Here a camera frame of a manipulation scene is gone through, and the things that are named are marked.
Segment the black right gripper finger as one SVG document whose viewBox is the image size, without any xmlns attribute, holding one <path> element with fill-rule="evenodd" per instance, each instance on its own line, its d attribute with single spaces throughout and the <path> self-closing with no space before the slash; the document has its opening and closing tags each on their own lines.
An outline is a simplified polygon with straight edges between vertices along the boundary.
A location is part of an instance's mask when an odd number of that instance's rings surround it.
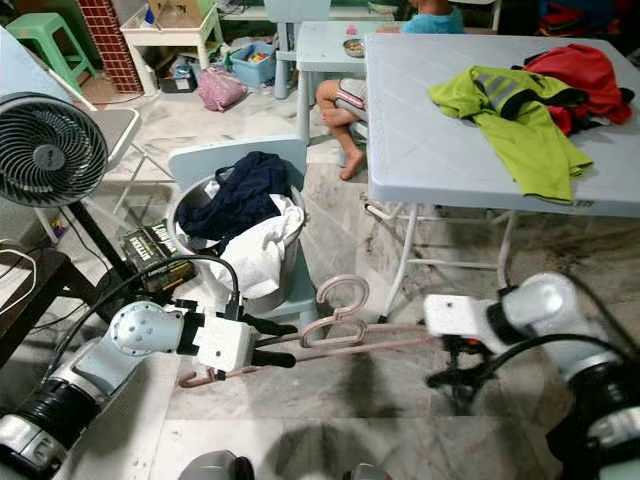
<svg viewBox="0 0 640 480">
<path fill-rule="evenodd" d="M 449 387 L 456 393 L 475 393 L 486 383 L 484 367 L 448 367 L 426 376 L 430 388 Z"/>
</svg>

